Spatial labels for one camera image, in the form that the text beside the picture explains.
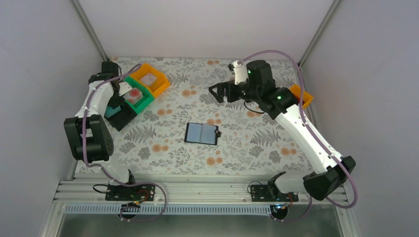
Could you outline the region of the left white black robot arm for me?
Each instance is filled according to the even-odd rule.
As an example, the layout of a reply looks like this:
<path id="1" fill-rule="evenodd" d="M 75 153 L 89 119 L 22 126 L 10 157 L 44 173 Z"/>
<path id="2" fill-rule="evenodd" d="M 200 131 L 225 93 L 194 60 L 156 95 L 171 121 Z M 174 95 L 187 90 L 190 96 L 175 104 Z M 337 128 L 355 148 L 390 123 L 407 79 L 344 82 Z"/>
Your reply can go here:
<path id="1" fill-rule="evenodd" d="M 71 153 L 87 167 L 98 167 L 116 188 L 132 187 L 132 172 L 112 157 L 114 140 L 105 122 L 121 131 L 137 113 L 124 95 L 132 86 L 122 81 L 120 66 L 112 61 L 101 63 L 101 72 L 88 80 L 88 93 L 80 110 L 64 120 Z"/>

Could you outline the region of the black card holder wallet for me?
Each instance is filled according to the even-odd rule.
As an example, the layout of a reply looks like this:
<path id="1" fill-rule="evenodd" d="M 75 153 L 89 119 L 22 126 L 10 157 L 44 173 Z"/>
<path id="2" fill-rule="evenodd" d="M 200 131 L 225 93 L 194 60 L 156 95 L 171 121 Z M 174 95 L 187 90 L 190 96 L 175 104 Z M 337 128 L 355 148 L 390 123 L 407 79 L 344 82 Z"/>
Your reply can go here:
<path id="1" fill-rule="evenodd" d="M 184 142 L 215 146 L 220 136 L 217 125 L 189 122 L 186 125 Z"/>

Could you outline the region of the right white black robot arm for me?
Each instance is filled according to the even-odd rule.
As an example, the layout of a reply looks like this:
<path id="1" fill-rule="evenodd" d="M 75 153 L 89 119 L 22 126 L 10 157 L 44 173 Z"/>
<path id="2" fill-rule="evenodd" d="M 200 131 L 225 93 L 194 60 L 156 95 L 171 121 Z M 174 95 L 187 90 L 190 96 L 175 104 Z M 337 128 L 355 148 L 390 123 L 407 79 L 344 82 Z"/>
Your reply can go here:
<path id="1" fill-rule="evenodd" d="M 235 78 L 209 87 L 209 92 L 222 103 L 244 100 L 255 102 L 260 109 L 283 127 L 300 146 L 312 166 L 312 173 L 296 176 L 282 172 L 269 184 L 271 193 L 306 191 L 312 198 L 322 201 L 341 186 L 355 168 L 353 157 L 343 157 L 313 127 L 300 110 L 297 97 L 286 87 L 276 87 L 270 64 L 255 60 L 243 65 L 229 64 Z"/>

